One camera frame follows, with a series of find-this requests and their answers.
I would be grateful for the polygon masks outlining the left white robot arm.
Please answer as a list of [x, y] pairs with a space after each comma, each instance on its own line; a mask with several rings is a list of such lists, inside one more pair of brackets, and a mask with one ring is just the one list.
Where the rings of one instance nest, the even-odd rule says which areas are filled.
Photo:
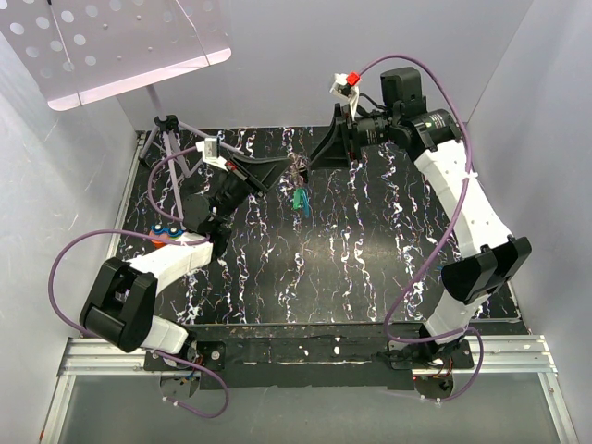
[[230, 219], [248, 197], [261, 197], [291, 167], [288, 157], [256, 159], [234, 154], [222, 164], [216, 189], [184, 198], [182, 234], [159, 238], [161, 248], [130, 261], [106, 260], [80, 313], [80, 324], [124, 352], [162, 351], [176, 369], [197, 357], [188, 331], [155, 315], [157, 295], [223, 255]]

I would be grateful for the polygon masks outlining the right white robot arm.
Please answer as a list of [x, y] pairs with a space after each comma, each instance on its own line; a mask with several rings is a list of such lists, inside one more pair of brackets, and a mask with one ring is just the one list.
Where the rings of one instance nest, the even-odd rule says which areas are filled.
[[329, 90], [344, 103], [335, 105], [329, 131], [311, 153], [309, 166], [349, 168], [360, 160], [363, 148], [392, 142], [434, 190], [461, 259], [442, 268], [443, 294], [418, 339], [389, 341], [402, 359], [436, 368], [459, 348], [478, 309], [514, 277], [532, 246], [497, 216], [477, 180], [460, 125], [444, 109], [428, 110], [416, 68], [383, 72], [383, 105], [371, 112], [358, 105], [360, 80], [355, 72], [334, 76]]

